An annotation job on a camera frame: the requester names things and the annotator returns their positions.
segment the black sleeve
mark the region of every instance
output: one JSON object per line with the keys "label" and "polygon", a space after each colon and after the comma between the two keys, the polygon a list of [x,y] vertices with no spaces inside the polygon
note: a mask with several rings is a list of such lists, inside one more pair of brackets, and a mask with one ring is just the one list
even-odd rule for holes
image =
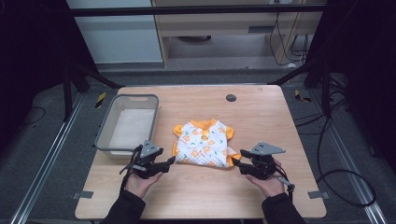
{"label": "black sleeve", "polygon": [[100,224],[135,224],[142,216],[146,203],[125,190],[111,206],[107,217]]}
{"label": "black sleeve", "polygon": [[286,193],[265,199],[262,211],[268,224],[305,224]]}

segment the storage bin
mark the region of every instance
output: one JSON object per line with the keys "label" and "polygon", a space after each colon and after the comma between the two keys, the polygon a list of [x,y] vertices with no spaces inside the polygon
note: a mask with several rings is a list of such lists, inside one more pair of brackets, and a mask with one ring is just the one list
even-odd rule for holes
{"label": "storage bin", "polygon": [[154,141],[159,99],[154,94],[119,94],[113,98],[95,139],[111,158],[130,158],[145,140]]}

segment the wooden tabletop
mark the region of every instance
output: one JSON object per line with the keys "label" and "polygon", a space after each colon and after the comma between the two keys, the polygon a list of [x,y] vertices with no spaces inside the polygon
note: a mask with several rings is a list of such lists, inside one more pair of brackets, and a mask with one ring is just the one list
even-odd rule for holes
{"label": "wooden tabletop", "polygon": [[[153,142],[163,147],[156,162],[170,158],[177,137],[175,125],[191,119],[218,119],[234,129],[229,147],[250,150],[260,141],[282,147],[286,153],[274,158],[282,162],[296,189],[293,202],[303,217],[324,217],[322,199],[310,199],[308,191],[318,190],[282,90],[267,85],[156,86],[128,87],[119,93],[156,94],[160,99],[158,124]],[[233,94],[236,101],[228,102]],[[127,160],[110,159],[97,151],[80,198],[76,217],[104,218],[117,200]],[[175,163],[169,173],[150,188],[143,219],[176,218],[263,218],[260,190],[240,175],[238,167],[216,169]]]}

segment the person's arm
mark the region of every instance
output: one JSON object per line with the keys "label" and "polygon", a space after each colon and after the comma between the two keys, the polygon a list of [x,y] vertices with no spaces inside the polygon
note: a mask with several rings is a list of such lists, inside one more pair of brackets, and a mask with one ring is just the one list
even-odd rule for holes
{"label": "person's arm", "polygon": [[135,224],[138,223],[145,209],[143,197],[149,187],[157,182],[163,173],[158,173],[149,179],[142,179],[136,174],[131,174],[125,185],[125,190],[111,206],[101,224]]}
{"label": "person's arm", "polygon": [[278,172],[266,180],[260,180],[252,175],[247,175],[247,179],[262,191],[266,198],[262,202],[262,211],[268,224],[304,224],[305,221],[298,213],[294,204],[285,193],[285,186],[279,181]]}

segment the folded clothing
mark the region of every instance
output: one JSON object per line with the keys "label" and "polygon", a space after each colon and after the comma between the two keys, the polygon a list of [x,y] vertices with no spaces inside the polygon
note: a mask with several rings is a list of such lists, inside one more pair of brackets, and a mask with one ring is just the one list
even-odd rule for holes
{"label": "folded clothing", "polygon": [[240,159],[241,155],[227,146],[233,137],[233,129],[219,120],[191,120],[177,125],[174,134],[178,136],[173,146],[176,161],[214,167],[232,167],[231,158]]}

